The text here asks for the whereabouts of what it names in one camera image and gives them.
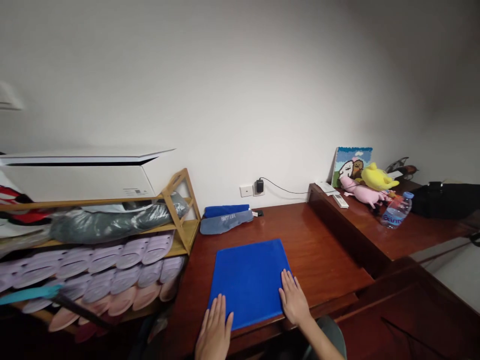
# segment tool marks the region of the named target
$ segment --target water bottle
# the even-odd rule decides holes
[[[413,197],[414,195],[411,192],[404,192],[403,196],[398,196],[386,208],[381,216],[380,223],[388,229],[398,228],[412,209]]]

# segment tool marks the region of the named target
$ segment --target white box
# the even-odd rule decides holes
[[[167,186],[175,149],[91,147],[0,156],[0,169],[34,202],[152,198]]]

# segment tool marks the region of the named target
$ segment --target black bag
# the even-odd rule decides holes
[[[480,209],[480,185],[435,181],[412,193],[411,211],[426,218],[460,220]]]

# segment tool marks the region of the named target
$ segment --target wooden shoe rack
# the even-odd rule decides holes
[[[188,204],[188,209],[190,210],[193,208],[193,212],[196,216],[196,219],[186,220],[190,211],[182,217],[179,218],[177,212],[175,210],[174,203],[172,201],[171,195],[177,189],[177,187],[182,183],[186,182],[186,186],[189,192],[189,197],[185,197],[185,201]],[[116,204],[116,203],[123,203],[123,202],[134,202],[134,201],[143,201],[143,200],[160,200],[163,199],[165,204],[170,212],[171,218],[173,223],[157,226],[150,230],[142,232],[142,234],[149,234],[149,233],[156,233],[156,232],[163,232],[168,230],[175,230],[175,235],[173,238],[173,245],[165,256],[165,258],[176,257],[181,255],[190,255],[192,250],[192,246],[194,244],[195,236],[199,230],[200,225],[200,211],[197,205],[197,200],[195,199],[194,189],[192,187],[192,182],[190,181],[189,172],[186,168],[180,170],[179,172],[175,173],[168,185],[162,190],[162,192],[156,197],[141,197],[141,198],[119,198],[119,199],[106,199],[106,200],[83,200],[83,201],[49,201],[49,202],[33,202],[33,203],[26,203],[26,204],[14,204],[14,205],[0,205],[0,211],[20,211],[20,210],[31,210],[31,209],[46,209],[46,208],[64,208],[64,207],[81,207],[81,206],[91,206],[91,205],[105,205],[105,204]],[[55,249],[62,249],[64,246],[70,246],[55,239],[51,239],[41,245],[33,246],[34,248],[55,248]],[[17,302],[12,304],[17,309],[22,309],[27,302]],[[161,307],[160,300],[156,300],[151,303],[149,306],[144,307],[138,311],[128,310],[122,322],[141,318],[148,316],[157,312]],[[43,309],[40,311],[36,311],[30,314],[45,323],[50,324],[52,320],[53,313],[48,311],[47,309]],[[77,332],[78,326],[70,325],[64,330],[75,334]]]

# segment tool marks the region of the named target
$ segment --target person's left hand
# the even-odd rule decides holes
[[[218,294],[207,309],[201,324],[200,335],[195,346],[196,360],[225,360],[230,346],[230,333],[234,322],[234,313],[226,314],[225,295]]]

